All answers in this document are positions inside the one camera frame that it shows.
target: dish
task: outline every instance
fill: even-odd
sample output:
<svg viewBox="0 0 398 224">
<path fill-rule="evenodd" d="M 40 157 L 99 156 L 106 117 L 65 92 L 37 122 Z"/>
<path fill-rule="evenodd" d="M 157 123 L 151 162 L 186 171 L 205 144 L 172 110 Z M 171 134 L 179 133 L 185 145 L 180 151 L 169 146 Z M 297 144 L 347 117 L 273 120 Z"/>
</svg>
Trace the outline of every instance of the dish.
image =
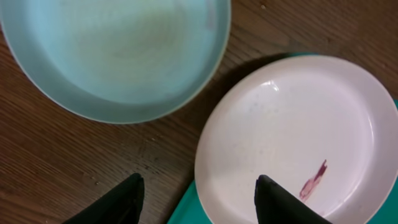
<svg viewBox="0 0 398 224">
<path fill-rule="evenodd" d="M 198 195 L 215 224 L 257 223 L 259 175 L 300 198 L 322 171 L 303 202 L 332 223 L 365 223 L 397 178 L 397 135 L 394 101 L 369 72 L 334 57 L 283 59 L 211 114 L 195 160 Z"/>
<path fill-rule="evenodd" d="M 156 119 L 191 100 L 225 50 L 229 0 L 0 1 L 7 42 L 60 106 L 107 123 Z"/>
</svg>

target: tableware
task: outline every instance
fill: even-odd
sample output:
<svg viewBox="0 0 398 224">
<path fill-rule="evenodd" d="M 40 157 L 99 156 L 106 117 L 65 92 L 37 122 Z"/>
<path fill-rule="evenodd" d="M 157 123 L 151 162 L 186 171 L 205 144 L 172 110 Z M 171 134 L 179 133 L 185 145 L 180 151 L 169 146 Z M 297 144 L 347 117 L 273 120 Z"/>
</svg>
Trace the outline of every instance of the tableware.
<svg viewBox="0 0 398 224">
<path fill-rule="evenodd" d="M 397 178 L 398 112 L 363 68 L 334 57 L 274 62 L 239 82 L 200 138 L 195 180 L 215 223 L 257 223 L 268 175 L 332 223 L 365 223 Z"/>
<path fill-rule="evenodd" d="M 229 34 L 229 0 L 0 1 L 13 55 L 53 101 L 107 123 L 183 106 L 209 81 Z"/>
</svg>

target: white plate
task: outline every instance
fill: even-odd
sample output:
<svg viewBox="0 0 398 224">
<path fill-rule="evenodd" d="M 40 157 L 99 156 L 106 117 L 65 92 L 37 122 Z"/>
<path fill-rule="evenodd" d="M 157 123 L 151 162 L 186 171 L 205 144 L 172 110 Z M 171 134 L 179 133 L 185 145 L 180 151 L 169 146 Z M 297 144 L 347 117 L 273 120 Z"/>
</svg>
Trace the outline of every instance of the white plate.
<svg viewBox="0 0 398 224">
<path fill-rule="evenodd" d="M 398 171 L 398 112 L 367 71 L 326 56 L 288 58 L 254 72 L 216 107 L 201 136 L 195 179 L 213 223 L 257 223 L 256 179 L 266 174 L 332 223 L 364 223 Z"/>
</svg>

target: green placemat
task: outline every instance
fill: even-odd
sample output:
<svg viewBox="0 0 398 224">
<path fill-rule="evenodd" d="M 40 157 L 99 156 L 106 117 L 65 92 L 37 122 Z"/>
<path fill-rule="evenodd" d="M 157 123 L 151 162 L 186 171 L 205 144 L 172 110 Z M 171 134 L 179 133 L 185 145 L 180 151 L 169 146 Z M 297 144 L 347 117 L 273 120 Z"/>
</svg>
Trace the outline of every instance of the green placemat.
<svg viewBox="0 0 398 224">
<path fill-rule="evenodd" d="M 168 224 L 211 224 L 199 201 L 195 181 L 191 183 Z M 369 224 L 398 223 L 398 184 L 397 181 L 390 195 Z"/>
</svg>

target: wood grain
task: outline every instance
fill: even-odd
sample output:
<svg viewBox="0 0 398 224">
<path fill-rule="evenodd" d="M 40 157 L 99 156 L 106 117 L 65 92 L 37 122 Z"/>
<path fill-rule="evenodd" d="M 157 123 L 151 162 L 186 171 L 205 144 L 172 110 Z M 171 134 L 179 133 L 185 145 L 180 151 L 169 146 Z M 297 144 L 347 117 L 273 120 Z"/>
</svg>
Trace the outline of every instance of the wood grain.
<svg viewBox="0 0 398 224">
<path fill-rule="evenodd" d="M 141 223 L 165 223 L 193 180 L 200 133 L 222 96 L 273 55 L 316 52 L 373 73 L 398 98 L 395 0 L 232 0 L 223 61 L 187 106 L 153 122 L 110 125 L 71 114 L 22 73 L 0 37 L 0 223 L 61 223 L 134 172 Z"/>
</svg>

